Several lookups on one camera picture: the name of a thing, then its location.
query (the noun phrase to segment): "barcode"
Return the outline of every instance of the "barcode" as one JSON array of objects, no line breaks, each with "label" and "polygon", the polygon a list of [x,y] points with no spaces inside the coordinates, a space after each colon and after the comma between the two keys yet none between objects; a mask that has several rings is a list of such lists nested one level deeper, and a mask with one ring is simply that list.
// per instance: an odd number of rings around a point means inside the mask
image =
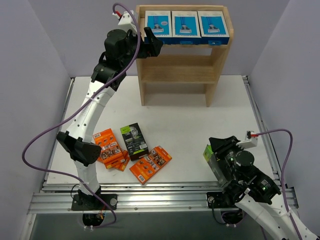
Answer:
[{"label": "barcode", "polygon": [[140,145],[140,149],[146,149],[146,148],[147,148],[147,144]]},{"label": "barcode", "polygon": [[94,135],[93,138],[96,139],[96,138],[98,138],[98,137],[100,137],[100,136],[101,136],[101,134],[98,133],[98,134]]},{"label": "barcode", "polygon": [[141,180],[141,182],[145,181],[145,178],[143,176],[141,176],[141,175],[139,175],[138,178]]}]

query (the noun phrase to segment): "white box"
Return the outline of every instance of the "white box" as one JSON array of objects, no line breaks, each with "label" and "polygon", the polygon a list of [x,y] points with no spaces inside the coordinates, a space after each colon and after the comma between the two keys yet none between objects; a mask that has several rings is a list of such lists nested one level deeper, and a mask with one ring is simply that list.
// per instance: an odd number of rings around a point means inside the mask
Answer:
[{"label": "white box", "polygon": [[150,27],[157,38],[172,38],[170,11],[145,11],[144,26]]},{"label": "white box", "polygon": [[228,28],[222,11],[198,11],[202,37],[228,38]]},{"label": "white box", "polygon": [[196,11],[172,11],[172,37],[201,38]]}]

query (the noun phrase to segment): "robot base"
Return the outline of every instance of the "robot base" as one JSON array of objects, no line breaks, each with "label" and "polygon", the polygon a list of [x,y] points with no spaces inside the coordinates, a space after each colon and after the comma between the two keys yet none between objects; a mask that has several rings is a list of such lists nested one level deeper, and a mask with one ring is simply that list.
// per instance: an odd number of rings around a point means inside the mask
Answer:
[{"label": "robot base", "polygon": [[[117,194],[100,194],[99,195],[102,200],[104,200],[112,210],[117,209],[118,203],[118,195]],[[73,196],[73,201],[71,205],[72,211],[93,211],[93,210],[101,210],[104,208],[104,205],[93,197],[94,200],[86,199],[84,197],[80,197],[79,194]]]}]

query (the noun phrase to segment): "black and green box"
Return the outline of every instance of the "black and green box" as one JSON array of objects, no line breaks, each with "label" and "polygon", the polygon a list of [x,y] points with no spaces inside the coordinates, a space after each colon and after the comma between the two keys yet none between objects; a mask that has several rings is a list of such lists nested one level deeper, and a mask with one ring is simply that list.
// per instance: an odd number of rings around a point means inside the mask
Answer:
[{"label": "black and green box", "polygon": [[138,123],[120,128],[130,159],[137,160],[149,154],[149,149]]}]

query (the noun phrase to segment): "white wall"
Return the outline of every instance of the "white wall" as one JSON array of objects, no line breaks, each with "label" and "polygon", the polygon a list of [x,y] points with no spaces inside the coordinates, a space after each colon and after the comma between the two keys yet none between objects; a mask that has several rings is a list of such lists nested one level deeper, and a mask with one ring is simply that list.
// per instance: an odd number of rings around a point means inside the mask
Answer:
[{"label": "white wall", "polygon": [[[27,0],[0,1],[0,32],[0,238],[16,240],[44,176],[21,153],[61,118],[70,78]],[[52,132],[36,143],[29,161],[47,167],[54,139]]]},{"label": "white wall", "polygon": [[[223,74],[248,75],[289,0],[120,0],[131,9],[142,4],[209,4],[228,7],[234,41]],[[117,27],[115,0],[29,0],[68,73],[91,76],[104,51],[108,31]],[[128,75],[136,75],[132,66]]]},{"label": "white wall", "polygon": [[[254,98],[268,129],[292,131],[286,180],[294,186],[299,214],[320,235],[320,1],[290,0],[251,75]],[[272,135],[283,162],[286,133]]]}]

